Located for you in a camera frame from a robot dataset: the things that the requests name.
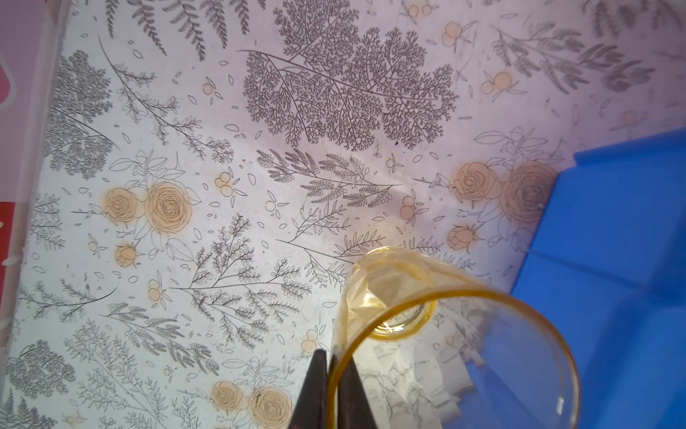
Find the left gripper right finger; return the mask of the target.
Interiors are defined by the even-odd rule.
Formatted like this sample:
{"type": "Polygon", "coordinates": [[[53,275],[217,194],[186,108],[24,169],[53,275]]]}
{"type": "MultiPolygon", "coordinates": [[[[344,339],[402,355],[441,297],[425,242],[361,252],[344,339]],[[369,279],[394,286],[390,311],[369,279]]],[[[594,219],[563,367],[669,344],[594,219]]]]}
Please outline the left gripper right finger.
{"type": "Polygon", "coordinates": [[[353,359],[346,366],[336,356],[330,362],[330,427],[377,427],[353,359]]]}

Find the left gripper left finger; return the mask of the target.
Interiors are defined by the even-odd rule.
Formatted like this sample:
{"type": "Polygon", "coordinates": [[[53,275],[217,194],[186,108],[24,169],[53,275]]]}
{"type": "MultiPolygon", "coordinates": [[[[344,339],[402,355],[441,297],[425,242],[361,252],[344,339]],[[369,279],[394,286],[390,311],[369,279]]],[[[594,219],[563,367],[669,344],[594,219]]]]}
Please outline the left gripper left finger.
{"type": "Polygon", "coordinates": [[[325,350],[312,355],[288,429],[325,429],[328,366],[325,350]]]}

